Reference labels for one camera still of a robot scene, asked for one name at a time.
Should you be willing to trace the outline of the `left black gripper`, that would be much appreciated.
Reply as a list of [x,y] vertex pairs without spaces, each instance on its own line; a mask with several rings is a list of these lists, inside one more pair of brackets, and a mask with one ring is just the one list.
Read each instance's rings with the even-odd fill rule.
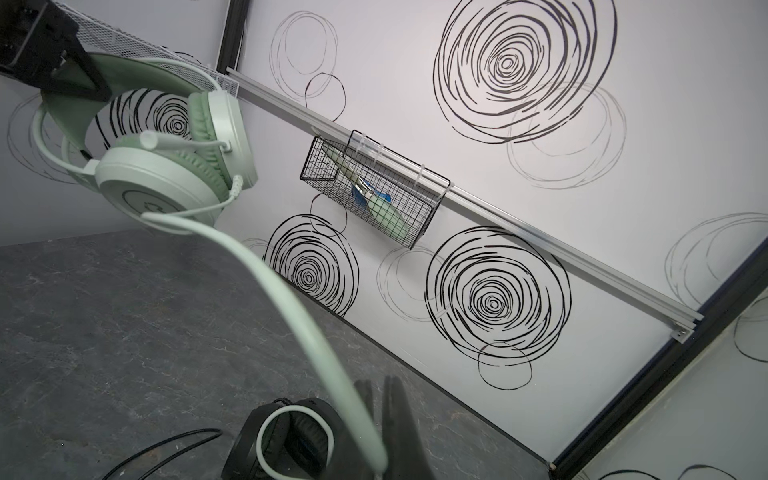
[[1,74],[43,92],[109,100],[112,90],[78,31],[77,22],[52,1],[3,1]]

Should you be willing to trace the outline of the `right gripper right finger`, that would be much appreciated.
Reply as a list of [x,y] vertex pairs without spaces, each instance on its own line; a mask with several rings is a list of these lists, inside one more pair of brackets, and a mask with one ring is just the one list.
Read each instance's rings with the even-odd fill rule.
[[389,457],[383,478],[434,480],[405,387],[398,377],[385,378],[382,408],[382,434]]

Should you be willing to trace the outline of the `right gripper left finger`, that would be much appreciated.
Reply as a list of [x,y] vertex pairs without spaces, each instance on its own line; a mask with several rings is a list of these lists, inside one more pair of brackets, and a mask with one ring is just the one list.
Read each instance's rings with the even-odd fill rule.
[[[355,380],[356,393],[365,407],[366,425],[373,428],[378,434],[373,421],[373,389],[369,380]],[[378,477],[377,472],[371,468],[366,454],[359,448],[358,435],[351,432],[342,424],[339,434],[335,437],[335,447],[331,455],[330,464],[323,472],[323,478],[329,480],[373,480]]]

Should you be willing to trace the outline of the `mint green headphones with cable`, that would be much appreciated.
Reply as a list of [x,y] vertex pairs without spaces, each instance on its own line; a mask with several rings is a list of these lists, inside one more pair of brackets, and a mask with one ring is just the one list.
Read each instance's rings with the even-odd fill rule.
[[[295,335],[344,424],[358,435],[359,448],[371,468],[385,472],[389,458],[384,442],[366,425],[365,407],[316,322],[263,260],[215,228],[219,214],[257,181],[238,100],[225,90],[199,88],[153,58],[90,55],[112,97],[92,101],[41,91],[42,103],[30,127],[40,153],[125,215],[163,232],[200,235],[240,260]],[[144,130],[121,138],[85,165],[74,165],[70,153],[84,149],[89,126],[103,107],[123,93],[142,88],[185,97],[188,132]]]

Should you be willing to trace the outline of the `green blue items in basket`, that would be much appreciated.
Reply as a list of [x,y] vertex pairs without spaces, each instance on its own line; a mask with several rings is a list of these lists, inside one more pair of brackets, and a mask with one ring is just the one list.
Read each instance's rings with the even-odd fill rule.
[[362,196],[366,209],[374,223],[390,238],[404,242],[407,239],[410,227],[399,210],[390,201],[379,195],[362,177],[352,170],[340,150],[328,144],[323,144],[321,149],[351,182],[353,190]]

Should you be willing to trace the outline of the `aluminium wall rail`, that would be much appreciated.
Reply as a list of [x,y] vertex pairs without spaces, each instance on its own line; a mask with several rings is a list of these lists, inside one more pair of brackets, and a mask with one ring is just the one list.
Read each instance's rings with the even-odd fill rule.
[[[227,70],[230,79],[239,84],[238,97],[311,135],[347,143],[356,139],[362,151],[407,178],[414,180],[420,166],[387,146],[356,130],[349,130],[337,122],[310,110],[299,102],[267,87],[255,79],[236,71]],[[477,223],[492,223],[522,238],[535,247],[556,257],[575,273],[602,290],[622,298],[672,325],[672,337],[683,343],[704,315],[679,301],[644,285],[643,283],[596,260],[584,252],[547,234],[511,213],[471,194],[451,183],[438,191],[443,194],[442,204]]]

